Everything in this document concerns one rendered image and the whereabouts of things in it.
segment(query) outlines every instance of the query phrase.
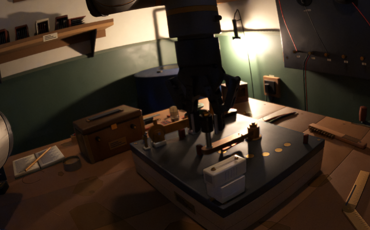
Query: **open book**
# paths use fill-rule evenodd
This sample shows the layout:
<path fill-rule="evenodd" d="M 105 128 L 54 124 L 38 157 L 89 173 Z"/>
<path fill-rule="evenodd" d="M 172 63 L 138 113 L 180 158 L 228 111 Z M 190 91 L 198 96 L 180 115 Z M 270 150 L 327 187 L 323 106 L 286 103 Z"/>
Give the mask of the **open book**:
<path fill-rule="evenodd" d="M 27 172 L 26 168 L 33 163 L 40 155 L 42 155 L 47 149 L 40 151 L 30 156 L 25 156 L 18 160 L 13 161 L 14 177 L 19 178 L 24 175 L 28 175 L 44 168 L 55 165 L 58 162 L 64 160 L 64 155 L 60 152 L 57 146 L 53 146 L 40 160 L 38 160 Z"/>

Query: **pencil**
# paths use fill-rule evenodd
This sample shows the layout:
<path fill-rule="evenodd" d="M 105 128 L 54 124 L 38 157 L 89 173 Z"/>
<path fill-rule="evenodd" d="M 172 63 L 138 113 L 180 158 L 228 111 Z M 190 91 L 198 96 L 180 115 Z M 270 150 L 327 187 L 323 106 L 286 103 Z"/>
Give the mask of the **pencil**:
<path fill-rule="evenodd" d="M 42 156 L 44 156 L 44 154 L 46 154 L 49 150 L 51 149 L 51 147 L 50 148 L 48 148 L 45 152 L 43 152 L 43 154 L 42 155 L 40 155 L 33 163 L 31 163 L 31 165 L 29 165 L 27 168 L 26 168 L 26 172 L 27 172 L 27 170 L 29 170 L 38 160 L 40 160 L 40 158 L 42 157 Z"/>

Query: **roll of tape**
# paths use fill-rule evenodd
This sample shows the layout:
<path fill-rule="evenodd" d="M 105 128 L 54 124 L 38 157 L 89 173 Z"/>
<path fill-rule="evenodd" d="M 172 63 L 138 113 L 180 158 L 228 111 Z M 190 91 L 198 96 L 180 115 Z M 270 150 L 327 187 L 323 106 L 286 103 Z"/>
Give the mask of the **roll of tape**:
<path fill-rule="evenodd" d="M 81 161 L 78 156 L 69 156 L 63 160 L 64 170 L 73 172 L 81 168 Z"/>

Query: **tabletop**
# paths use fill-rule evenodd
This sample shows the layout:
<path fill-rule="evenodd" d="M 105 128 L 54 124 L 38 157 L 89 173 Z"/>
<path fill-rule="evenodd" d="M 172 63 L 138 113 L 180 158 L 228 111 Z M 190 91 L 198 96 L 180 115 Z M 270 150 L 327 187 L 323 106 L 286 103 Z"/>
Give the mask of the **tabletop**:
<path fill-rule="evenodd" d="M 201 101 L 208 108 L 206 99 Z M 267 119 L 292 111 L 298 114 L 275 122 L 311 133 L 316 123 L 366 142 L 362 150 L 326 139 L 321 171 L 286 201 L 247 230 L 353 230 L 341 212 L 360 170 L 370 172 L 370 128 L 351 122 L 249 99 L 234 106 L 238 113 Z M 168 113 L 151 115 L 165 119 Z M 64 171 L 57 164 L 15 179 L 12 161 L 56 145 L 65 157 L 78 155 L 82 168 Z M 0 229 L 7 230 L 199 230 L 204 229 L 142 178 L 131 151 L 90 164 L 71 139 L 9 157 L 4 169 L 9 183 L 0 196 Z M 357 211 L 370 226 L 370 176 Z"/>

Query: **wooden shelf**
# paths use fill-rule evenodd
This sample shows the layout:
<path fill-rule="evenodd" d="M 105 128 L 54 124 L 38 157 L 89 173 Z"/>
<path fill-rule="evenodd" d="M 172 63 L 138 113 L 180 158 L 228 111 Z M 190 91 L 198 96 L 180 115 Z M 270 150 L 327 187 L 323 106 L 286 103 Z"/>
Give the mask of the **wooden shelf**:
<path fill-rule="evenodd" d="M 59 29 L 0 45 L 0 64 L 88 40 L 91 41 L 91 56 L 94 56 L 96 38 L 105 37 L 105 29 L 112 25 L 114 25 L 114 20 L 108 19 Z M 44 36 L 54 33 L 57 33 L 57 39 L 43 41 Z"/>

